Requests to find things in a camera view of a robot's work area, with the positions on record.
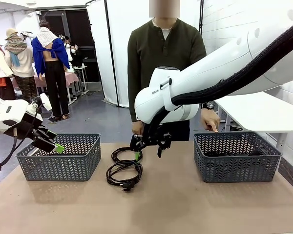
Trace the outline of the person's right hand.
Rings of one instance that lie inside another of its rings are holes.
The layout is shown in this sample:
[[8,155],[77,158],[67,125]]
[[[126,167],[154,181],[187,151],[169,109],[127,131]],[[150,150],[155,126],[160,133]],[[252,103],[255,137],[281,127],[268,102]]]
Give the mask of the person's right hand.
[[131,130],[133,134],[142,135],[144,130],[144,123],[141,121],[134,121],[131,123]]

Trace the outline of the person's left hand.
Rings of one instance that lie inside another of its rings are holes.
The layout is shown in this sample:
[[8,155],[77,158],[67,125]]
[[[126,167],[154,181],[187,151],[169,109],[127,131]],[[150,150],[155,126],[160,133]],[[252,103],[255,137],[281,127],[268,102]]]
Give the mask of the person's left hand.
[[203,108],[201,109],[201,124],[204,129],[217,133],[220,118],[213,110]]

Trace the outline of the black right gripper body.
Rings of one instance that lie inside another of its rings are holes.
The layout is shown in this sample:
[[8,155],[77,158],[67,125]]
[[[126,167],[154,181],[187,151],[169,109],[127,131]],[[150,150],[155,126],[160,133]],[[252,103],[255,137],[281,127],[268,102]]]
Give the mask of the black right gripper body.
[[144,130],[143,130],[143,138],[146,142],[146,146],[151,145],[158,145],[158,140],[160,137],[163,136],[163,134],[169,133],[168,130],[164,129],[164,125],[152,125],[152,124],[144,124]]

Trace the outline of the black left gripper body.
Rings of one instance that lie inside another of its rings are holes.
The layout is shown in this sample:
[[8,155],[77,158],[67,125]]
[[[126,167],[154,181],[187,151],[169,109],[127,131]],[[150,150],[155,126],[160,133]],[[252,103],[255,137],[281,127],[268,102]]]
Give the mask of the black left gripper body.
[[46,134],[47,128],[43,126],[42,122],[43,119],[41,114],[37,113],[35,116],[30,113],[25,113],[21,122],[15,126],[17,129],[18,139],[32,139],[35,136],[34,132],[44,132]]

